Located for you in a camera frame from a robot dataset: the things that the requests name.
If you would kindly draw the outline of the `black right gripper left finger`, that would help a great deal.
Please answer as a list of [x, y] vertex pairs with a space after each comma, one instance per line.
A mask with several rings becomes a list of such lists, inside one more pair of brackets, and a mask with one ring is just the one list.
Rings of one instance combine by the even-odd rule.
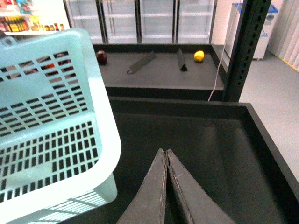
[[166, 155], [159, 149], [132, 202], [119, 224], [163, 224], [165, 222], [167, 185]]

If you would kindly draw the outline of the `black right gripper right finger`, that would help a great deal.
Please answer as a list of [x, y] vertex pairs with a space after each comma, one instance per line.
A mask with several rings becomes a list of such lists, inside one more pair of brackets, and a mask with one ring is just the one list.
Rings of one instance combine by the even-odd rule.
[[178, 213], [185, 224], [234, 224], [205, 192], [172, 150], [166, 151], [168, 176]]

